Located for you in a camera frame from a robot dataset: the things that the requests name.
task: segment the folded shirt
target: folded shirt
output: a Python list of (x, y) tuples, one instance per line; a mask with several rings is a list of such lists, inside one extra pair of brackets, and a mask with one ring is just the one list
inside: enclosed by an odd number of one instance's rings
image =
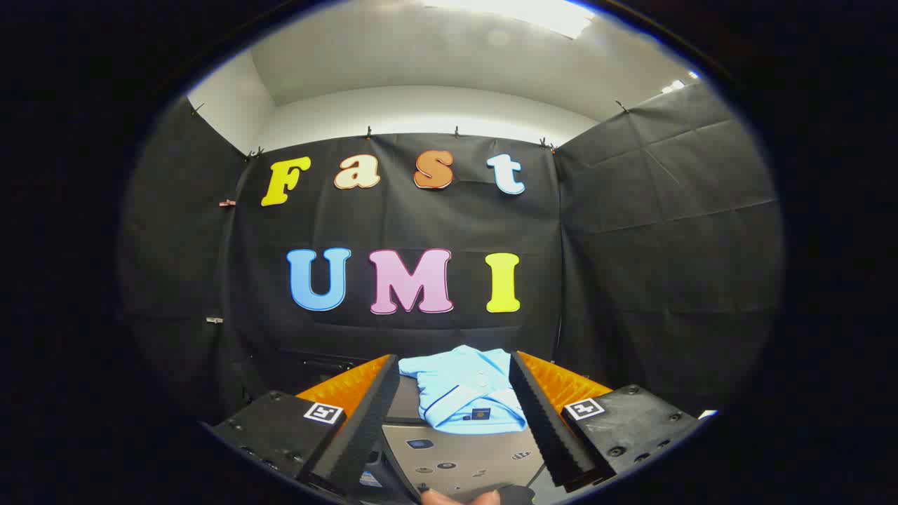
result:
[(522, 431), (527, 419), (508, 382), (511, 355), (462, 345), (433, 356), (399, 361), (400, 374), (415, 377), (418, 415), (435, 430), (463, 435)]

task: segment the letter u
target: letter u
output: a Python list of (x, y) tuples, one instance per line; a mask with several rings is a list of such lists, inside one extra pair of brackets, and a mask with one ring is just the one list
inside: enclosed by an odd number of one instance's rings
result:
[(312, 292), (312, 261), (315, 251), (296, 249), (286, 254), (290, 262), (290, 292), (294, 301), (308, 310), (324, 311), (343, 303), (346, 297), (346, 260), (352, 252), (344, 247), (331, 247), (324, 251), (330, 263), (330, 289), (324, 295)]

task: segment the white wall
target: white wall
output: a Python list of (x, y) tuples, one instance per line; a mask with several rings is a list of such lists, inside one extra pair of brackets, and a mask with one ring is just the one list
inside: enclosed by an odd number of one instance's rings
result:
[(546, 137), (547, 144), (559, 146), (596, 124), (572, 111), (508, 94), (447, 86), (386, 86), (277, 107), (252, 145), (270, 151), (327, 138), (361, 136), (368, 125), (373, 135), (453, 133), (458, 125), (462, 135), (536, 144)]
[(256, 139), (275, 110), (249, 50), (221, 65), (187, 98), (194, 108), (202, 105), (198, 114), (245, 154), (258, 147)]

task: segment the pink letter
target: pink letter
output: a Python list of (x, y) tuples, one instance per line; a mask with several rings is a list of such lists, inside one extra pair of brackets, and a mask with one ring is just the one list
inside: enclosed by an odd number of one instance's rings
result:
[(406, 312), (411, 312), (418, 299), (418, 293), (424, 290), (424, 299), (418, 310), (429, 314), (438, 314), (452, 310), (449, 293), (446, 290), (446, 264), (452, 253), (446, 249), (427, 249), (421, 254), (415, 273), (402, 264), (402, 259), (392, 249), (374, 251), (368, 259), (374, 264), (377, 277), (377, 294), (371, 312), (379, 315), (396, 312), (396, 304), (390, 297), (390, 288), (402, 303)]

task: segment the ceiling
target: ceiling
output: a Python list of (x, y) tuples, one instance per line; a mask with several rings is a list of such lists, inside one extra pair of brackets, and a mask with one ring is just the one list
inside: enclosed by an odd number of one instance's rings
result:
[(419, 0), (335, 4), (251, 48), (276, 105), (391, 85), (507, 93), (594, 120), (635, 105), (688, 69), (650, 37), (597, 15), (575, 40), (516, 19)]

